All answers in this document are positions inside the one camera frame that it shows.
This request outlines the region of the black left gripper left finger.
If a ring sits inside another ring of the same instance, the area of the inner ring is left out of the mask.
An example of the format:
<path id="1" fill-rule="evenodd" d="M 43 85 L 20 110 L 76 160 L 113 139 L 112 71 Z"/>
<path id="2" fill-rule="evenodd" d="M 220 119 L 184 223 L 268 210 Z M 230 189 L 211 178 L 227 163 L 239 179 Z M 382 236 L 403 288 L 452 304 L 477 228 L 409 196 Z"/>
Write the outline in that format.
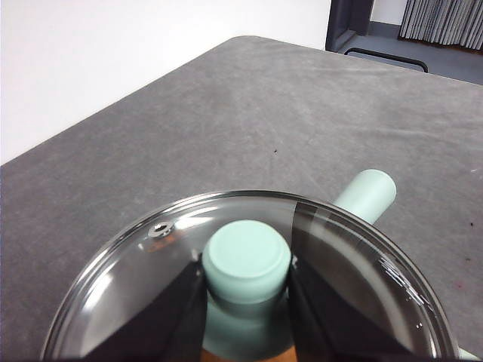
<path id="1" fill-rule="evenodd" d="M 198 361 L 206 323 L 206 279 L 189 263 L 141 312 L 84 361 Z"/>

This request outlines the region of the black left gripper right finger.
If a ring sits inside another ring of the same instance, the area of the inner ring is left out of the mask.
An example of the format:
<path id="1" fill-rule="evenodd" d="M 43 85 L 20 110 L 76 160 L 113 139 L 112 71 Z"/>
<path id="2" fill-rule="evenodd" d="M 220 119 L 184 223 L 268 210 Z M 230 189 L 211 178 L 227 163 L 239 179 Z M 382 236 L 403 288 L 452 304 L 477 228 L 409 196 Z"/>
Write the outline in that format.
<path id="1" fill-rule="evenodd" d="M 288 305 L 298 361 L 423 361 L 353 308 L 309 266 L 291 266 Z"/>

